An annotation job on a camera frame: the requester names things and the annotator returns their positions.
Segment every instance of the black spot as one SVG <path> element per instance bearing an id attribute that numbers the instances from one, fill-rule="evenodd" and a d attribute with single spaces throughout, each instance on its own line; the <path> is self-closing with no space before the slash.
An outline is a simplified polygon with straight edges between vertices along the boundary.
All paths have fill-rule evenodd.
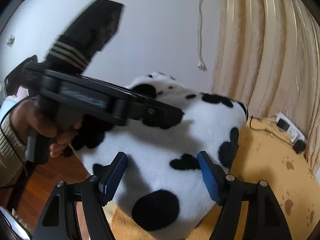
<path id="1" fill-rule="evenodd" d="M 216 94 L 202 93 L 202 101 L 207 102 L 207 103 L 211 103 L 211 104 L 223 103 L 225 106 L 233 108 L 233 104 L 232 104 L 230 98 L 216 95 Z"/>
<path id="2" fill-rule="evenodd" d="M 77 130 L 78 135 L 73 138 L 71 145 L 76 151 L 80 150 L 83 146 L 95 148 L 104 140 L 105 132 L 113 128 L 113 124 L 85 114 L 82 126 Z"/>
<path id="3" fill-rule="evenodd" d="M 170 166 L 178 171 L 199 170 L 198 160 L 191 154 L 183 154 L 179 159 L 170 161 Z"/>
<path id="4" fill-rule="evenodd" d="M 166 118 L 148 118 L 142 119 L 142 123 L 150 127 L 159 127 L 161 129 L 169 129 L 179 124 L 183 118 L 184 112 L 181 109 L 172 109 Z"/>
<path id="5" fill-rule="evenodd" d="M 149 84 L 137 85 L 134 88 L 132 88 L 132 91 L 141 95 L 151 97 L 152 99 L 155 99 L 157 97 L 156 88 Z"/>
<path id="6" fill-rule="evenodd" d="M 191 95 L 187 95 L 186 99 L 192 99 L 192 98 L 196 98 L 196 97 L 197 97 L 197 95 L 191 94 Z"/>
<path id="7" fill-rule="evenodd" d="M 69 158 L 73 155 L 73 150 L 71 147 L 68 145 L 63 151 L 62 151 L 62 156 L 65 158 Z"/>
<path id="8" fill-rule="evenodd" d="M 244 104 L 243 104 L 242 102 L 239 102 L 239 101 L 237 101 L 237 102 L 238 102 L 238 104 L 242 107 L 242 109 L 243 109 L 243 111 L 244 111 L 244 114 L 245 114 L 245 117 L 246 117 L 247 120 L 248 120 L 249 113 L 248 113 L 247 108 L 244 106 Z"/>
<path id="9" fill-rule="evenodd" d="M 170 191 L 160 189 L 140 198 L 132 209 L 133 220 L 146 231 L 159 230 L 175 222 L 179 200 Z"/>
<path id="10" fill-rule="evenodd" d="M 104 131 L 99 131 L 99 132 L 95 132 L 92 131 L 92 135 L 89 136 L 89 138 L 87 138 L 86 140 L 86 146 L 89 149 L 94 149 L 95 147 L 97 147 L 100 143 L 103 142 L 104 140 Z"/>
<path id="11" fill-rule="evenodd" d="M 93 174 L 94 174 L 94 175 L 98 175 L 99 172 L 102 170 L 102 168 L 103 168 L 103 165 L 98 164 L 98 163 L 95 163 L 95 164 L 92 166 Z"/>
<path id="12" fill-rule="evenodd" d="M 218 150 L 218 158 L 221 164 L 230 169 L 238 150 L 239 130 L 234 127 L 230 131 L 230 141 L 223 142 Z"/>

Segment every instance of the white fur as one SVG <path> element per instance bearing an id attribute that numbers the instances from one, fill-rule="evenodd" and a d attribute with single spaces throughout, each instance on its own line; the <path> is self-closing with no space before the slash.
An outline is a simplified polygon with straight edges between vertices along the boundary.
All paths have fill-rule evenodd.
<path id="1" fill-rule="evenodd" d="M 181 108 L 185 113 L 181 123 L 162 130 L 129 120 L 127 126 L 106 132 L 103 142 L 95 149 L 83 147 L 76 154 L 92 173 L 95 163 L 108 165 L 119 151 L 125 152 L 128 167 L 113 200 L 131 216 L 134 204 L 141 197 L 159 189 L 171 191 L 179 199 L 180 214 L 174 223 L 150 234 L 156 239 L 184 239 L 215 202 L 210 199 L 200 170 L 177 171 L 169 162 L 184 153 L 196 157 L 204 150 L 214 163 L 221 165 L 219 146 L 230 139 L 233 127 L 239 130 L 244 127 L 246 114 L 237 102 L 233 101 L 233 108 L 222 103 L 206 103 L 200 93 L 182 88 L 170 77 L 158 73 L 152 76 L 136 78 L 128 88 L 151 84 L 157 92 L 163 91 L 156 100 Z M 186 100 L 189 94 L 196 94 L 197 98 Z"/>

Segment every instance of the ridged blue grip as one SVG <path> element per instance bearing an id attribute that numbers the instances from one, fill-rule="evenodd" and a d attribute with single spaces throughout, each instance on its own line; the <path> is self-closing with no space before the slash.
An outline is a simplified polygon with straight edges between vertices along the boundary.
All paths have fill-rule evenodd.
<path id="1" fill-rule="evenodd" d="M 218 183 L 201 152 L 198 154 L 197 159 L 202 171 L 202 178 L 204 180 L 205 186 L 207 187 L 207 191 L 210 195 L 210 198 L 213 201 L 215 201 L 218 205 L 220 205 L 221 198 L 219 195 Z"/>
<path id="2" fill-rule="evenodd" d="M 120 160 L 116 164 L 116 167 L 112 171 L 105 187 L 106 187 L 106 199 L 111 201 L 116 193 L 119 183 L 122 179 L 125 169 L 127 168 L 127 155 L 122 153 Z"/>

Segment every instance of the metal screw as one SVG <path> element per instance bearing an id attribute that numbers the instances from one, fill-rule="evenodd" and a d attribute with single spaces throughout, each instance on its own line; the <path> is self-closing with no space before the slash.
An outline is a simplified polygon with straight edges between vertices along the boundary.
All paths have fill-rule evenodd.
<path id="1" fill-rule="evenodd" d="M 96 175 L 91 175 L 90 177 L 89 177 L 89 180 L 91 181 L 91 182 L 94 182 L 94 181 L 96 181 L 98 179 L 98 176 L 96 176 Z"/>
<path id="2" fill-rule="evenodd" d="M 266 187 L 266 186 L 268 186 L 268 182 L 266 182 L 265 180 L 261 180 L 260 185 L 263 187 Z"/>
<path id="3" fill-rule="evenodd" d="M 148 114 L 151 114 L 151 115 L 153 115 L 153 114 L 155 114 L 155 110 L 154 109 L 152 109 L 152 108 L 149 108 L 148 109 Z"/>
<path id="4" fill-rule="evenodd" d="M 64 185 L 64 181 L 63 180 L 60 180 L 58 183 L 57 183 L 57 187 L 62 187 Z"/>
<path id="5" fill-rule="evenodd" d="M 226 176 L 226 179 L 227 179 L 228 181 L 234 181 L 234 180 L 235 180 L 235 177 L 234 177 L 233 175 L 231 175 L 231 174 L 228 174 L 228 175 Z"/>

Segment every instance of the power strip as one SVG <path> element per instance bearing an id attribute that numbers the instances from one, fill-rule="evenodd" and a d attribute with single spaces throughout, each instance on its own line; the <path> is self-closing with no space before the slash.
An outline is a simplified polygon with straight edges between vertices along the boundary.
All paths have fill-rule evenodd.
<path id="1" fill-rule="evenodd" d="M 292 143 L 296 143 L 298 140 L 307 143 L 306 137 L 288 117 L 282 112 L 276 114 L 276 117 L 277 126 L 289 134 Z"/>

